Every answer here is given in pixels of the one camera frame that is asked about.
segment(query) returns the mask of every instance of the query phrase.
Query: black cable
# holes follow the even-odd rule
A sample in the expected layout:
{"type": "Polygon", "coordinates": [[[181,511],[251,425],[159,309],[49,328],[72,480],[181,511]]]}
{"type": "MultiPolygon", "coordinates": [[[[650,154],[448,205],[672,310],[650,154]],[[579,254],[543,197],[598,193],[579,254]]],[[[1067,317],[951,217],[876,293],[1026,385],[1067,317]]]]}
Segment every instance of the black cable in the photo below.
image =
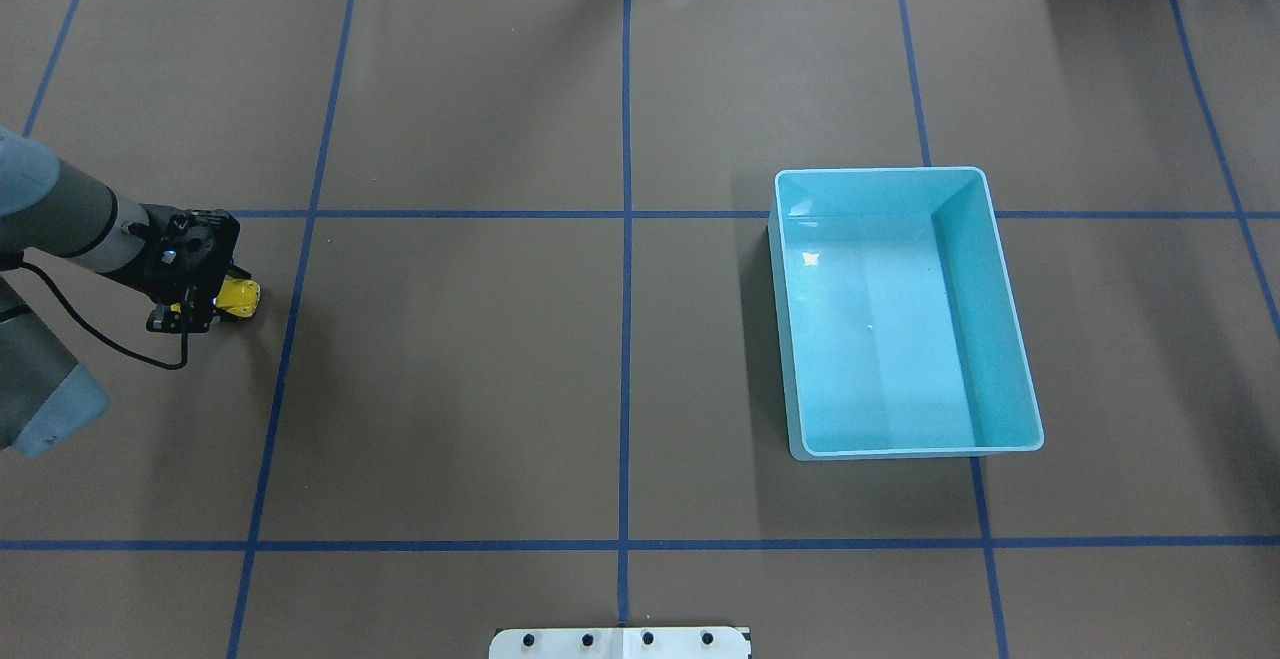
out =
{"type": "Polygon", "coordinates": [[[97,328],[93,328],[91,322],[84,321],[84,317],[79,316],[79,312],[76,311],[76,307],[72,307],[72,303],[69,302],[67,296],[63,294],[63,290],[58,289],[58,284],[54,282],[54,276],[47,275],[45,270],[37,267],[36,264],[22,262],[18,264],[18,267],[23,267],[23,270],[27,270],[28,273],[33,273],[33,275],[40,276],[40,280],[45,282],[45,285],[49,287],[49,290],[54,296],[54,299],[58,299],[58,303],[63,305],[63,308],[67,308],[67,312],[70,315],[70,317],[73,317],[73,320],[76,320],[76,322],[78,322],[78,325],[81,325],[81,328],[83,328],[84,331],[90,331],[90,334],[93,335],[93,339],[100,340],[102,344],[110,345],[111,349],[115,349],[116,352],[124,354],[128,358],[140,360],[140,362],[142,363],[151,363],[152,367],[169,369],[169,371],[175,371],[175,369],[183,369],[187,366],[187,340],[188,340],[187,314],[182,314],[183,317],[182,343],[180,343],[182,358],[178,360],[178,363],[164,363],[161,362],[161,360],[152,360],[151,357],[147,357],[147,354],[138,354],[133,349],[125,349],[124,345],[116,344],[114,340],[110,339],[110,337],[106,337],[100,330],[97,330],[97,328]]]}

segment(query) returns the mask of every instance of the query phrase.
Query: light blue plastic container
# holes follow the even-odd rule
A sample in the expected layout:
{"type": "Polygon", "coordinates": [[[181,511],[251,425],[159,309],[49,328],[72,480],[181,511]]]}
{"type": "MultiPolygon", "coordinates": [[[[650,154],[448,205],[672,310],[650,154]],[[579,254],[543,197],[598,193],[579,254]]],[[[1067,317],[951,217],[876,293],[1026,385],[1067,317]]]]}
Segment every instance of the light blue plastic container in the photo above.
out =
{"type": "Polygon", "coordinates": [[[769,250],[796,459],[1044,441],[987,177],[782,171],[769,250]]]}

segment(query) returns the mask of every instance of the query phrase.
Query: gray tabletop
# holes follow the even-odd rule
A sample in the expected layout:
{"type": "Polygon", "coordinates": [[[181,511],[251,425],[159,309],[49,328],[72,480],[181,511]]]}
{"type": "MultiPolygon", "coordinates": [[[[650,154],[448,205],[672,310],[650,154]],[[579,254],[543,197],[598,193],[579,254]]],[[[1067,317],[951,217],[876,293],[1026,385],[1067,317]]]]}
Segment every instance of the gray tabletop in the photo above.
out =
{"type": "Polygon", "coordinates": [[[114,407],[0,454],[4,656],[1276,654],[1280,0],[0,3],[0,123],[266,287],[159,372],[12,278],[114,407]],[[919,164],[988,173],[1044,449],[795,462],[772,177],[919,164]]]}

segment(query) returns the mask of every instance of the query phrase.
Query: white bracket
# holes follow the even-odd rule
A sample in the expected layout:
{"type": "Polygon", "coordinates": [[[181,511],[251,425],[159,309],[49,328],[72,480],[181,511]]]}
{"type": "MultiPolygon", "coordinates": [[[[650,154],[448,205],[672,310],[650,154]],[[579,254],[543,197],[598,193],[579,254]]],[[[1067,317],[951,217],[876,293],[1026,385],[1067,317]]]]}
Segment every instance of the white bracket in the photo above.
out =
{"type": "Polygon", "coordinates": [[[751,659],[737,627],[503,630],[489,659],[751,659]]]}

